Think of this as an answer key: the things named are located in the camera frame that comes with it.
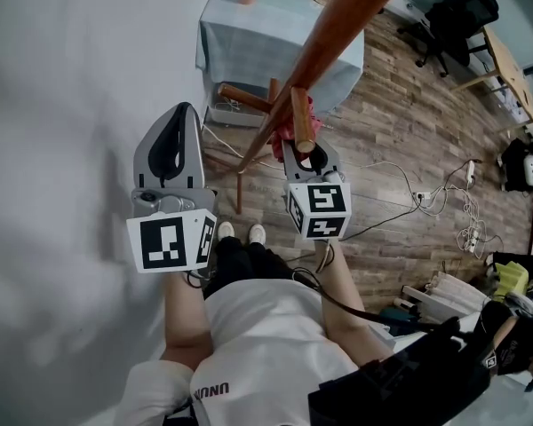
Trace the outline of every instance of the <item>white sneaker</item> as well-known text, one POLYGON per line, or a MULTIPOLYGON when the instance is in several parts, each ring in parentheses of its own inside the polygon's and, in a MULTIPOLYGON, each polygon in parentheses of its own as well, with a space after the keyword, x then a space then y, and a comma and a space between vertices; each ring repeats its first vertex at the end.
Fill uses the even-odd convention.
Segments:
POLYGON ((255 224, 249 230, 249 243, 260 243, 261 245, 265 246, 266 242, 267 242, 267 231, 262 225, 255 224))
POLYGON ((235 237, 235 229, 228 221, 222 222, 217 230, 217 238, 219 241, 223 240, 225 237, 235 237))

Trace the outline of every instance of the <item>white wall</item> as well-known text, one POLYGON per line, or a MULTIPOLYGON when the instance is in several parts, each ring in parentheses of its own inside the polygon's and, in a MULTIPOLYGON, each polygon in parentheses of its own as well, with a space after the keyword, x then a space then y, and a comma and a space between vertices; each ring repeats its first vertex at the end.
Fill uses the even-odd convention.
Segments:
POLYGON ((162 346, 125 233, 132 156, 164 111, 203 108, 206 2, 0 0, 0 425, 109 421, 162 346))

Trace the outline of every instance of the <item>pink cloth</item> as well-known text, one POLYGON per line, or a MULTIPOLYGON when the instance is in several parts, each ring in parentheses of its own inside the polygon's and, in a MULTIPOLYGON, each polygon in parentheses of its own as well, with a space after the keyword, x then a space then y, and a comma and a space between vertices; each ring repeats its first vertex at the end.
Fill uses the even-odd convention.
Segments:
MULTIPOLYGON (((312 129, 314 130, 314 134, 317 134, 318 130, 322 127, 322 122, 314 115, 314 101, 310 97, 308 97, 308 104, 310 105, 310 121, 312 129)), ((278 162, 284 161, 284 156, 282 155, 283 140, 294 140, 294 120, 292 117, 289 118, 285 124, 279 126, 270 139, 270 142, 273 145, 273 156, 278 162)), ((300 154, 300 160, 304 161, 308 156, 310 156, 308 153, 300 154)))

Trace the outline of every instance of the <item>power strip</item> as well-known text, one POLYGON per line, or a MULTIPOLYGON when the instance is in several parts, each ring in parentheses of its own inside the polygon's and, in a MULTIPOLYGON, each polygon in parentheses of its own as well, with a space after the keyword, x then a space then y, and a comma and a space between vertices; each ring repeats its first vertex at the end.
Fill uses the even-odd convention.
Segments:
POLYGON ((480 231, 478 229, 474 229, 472 232, 472 236, 468 239, 466 242, 466 246, 468 248, 468 251, 472 254, 476 250, 476 246, 478 244, 478 236, 480 235, 480 231))
POLYGON ((473 161, 470 161, 468 163, 468 171, 465 174, 465 179, 468 182, 468 186, 470 186, 472 184, 472 182, 473 182, 473 170, 474 170, 474 168, 475 168, 475 166, 473 164, 473 161))
POLYGON ((413 193, 412 195, 417 201, 429 201, 430 200, 429 192, 418 192, 418 193, 413 193))

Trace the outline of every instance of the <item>wooden desk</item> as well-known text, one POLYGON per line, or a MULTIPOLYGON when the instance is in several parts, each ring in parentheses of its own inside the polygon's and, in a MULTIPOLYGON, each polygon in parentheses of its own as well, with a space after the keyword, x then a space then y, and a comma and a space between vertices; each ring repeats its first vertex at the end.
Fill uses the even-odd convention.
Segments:
POLYGON ((497 36, 491 30, 491 28, 484 27, 482 31, 486 38, 486 44, 488 46, 489 53, 493 57, 494 63, 496 64, 496 69, 490 71, 485 75, 476 77, 470 82, 463 83, 462 85, 459 85, 458 87, 452 89, 452 91, 463 90, 476 83, 480 83, 483 80, 488 79, 489 77, 499 75, 505 82, 505 85, 509 87, 509 89, 513 92, 513 95, 515 95, 517 100, 521 103, 523 109, 525 109, 525 112, 527 113, 530 122, 525 122, 524 124, 532 123, 533 96, 531 95, 531 91, 529 90, 529 85, 527 84, 527 80, 525 79, 523 70, 517 66, 517 63, 515 63, 511 52, 509 52, 507 47, 505 47, 505 44, 499 41, 497 36))

